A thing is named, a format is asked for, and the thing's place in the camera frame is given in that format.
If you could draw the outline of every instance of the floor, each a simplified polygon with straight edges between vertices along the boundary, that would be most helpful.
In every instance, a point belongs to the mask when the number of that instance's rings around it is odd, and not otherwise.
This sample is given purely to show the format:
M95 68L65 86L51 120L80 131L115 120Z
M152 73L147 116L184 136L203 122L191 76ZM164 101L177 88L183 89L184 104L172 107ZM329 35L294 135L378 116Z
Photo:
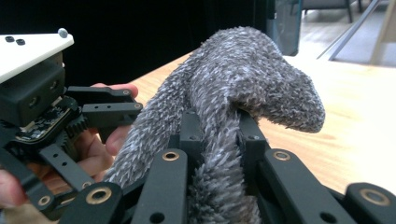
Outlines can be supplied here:
M369 0L363 0L365 9ZM357 2L351 5L353 21L361 16ZM301 19L299 53L296 57L316 59L353 23L349 23L345 9L309 10Z

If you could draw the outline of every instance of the gray fuzzy cloth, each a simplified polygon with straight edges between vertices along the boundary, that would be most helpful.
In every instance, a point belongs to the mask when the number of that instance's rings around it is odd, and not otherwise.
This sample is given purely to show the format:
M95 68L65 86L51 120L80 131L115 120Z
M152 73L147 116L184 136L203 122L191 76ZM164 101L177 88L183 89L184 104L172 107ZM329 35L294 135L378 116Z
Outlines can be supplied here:
M255 197L245 195L238 108L309 133L325 118L310 77L288 64L268 36L248 27L218 31L148 102L105 181L126 187L145 175L189 108L200 118L205 141L204 163L190 186L190 223L261 222Z

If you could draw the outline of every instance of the wooden table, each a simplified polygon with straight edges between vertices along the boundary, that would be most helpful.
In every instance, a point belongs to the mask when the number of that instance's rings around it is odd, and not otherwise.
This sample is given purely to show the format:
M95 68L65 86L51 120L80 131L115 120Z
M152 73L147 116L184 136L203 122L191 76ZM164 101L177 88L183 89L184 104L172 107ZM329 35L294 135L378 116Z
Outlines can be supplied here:
M133 81L145 104L188 55ZM319 133L300 133L262 119L272 148L295 153L327 187L344 193L369 182L396 194L396 69L349 63L287 60L312 77L326 109Z

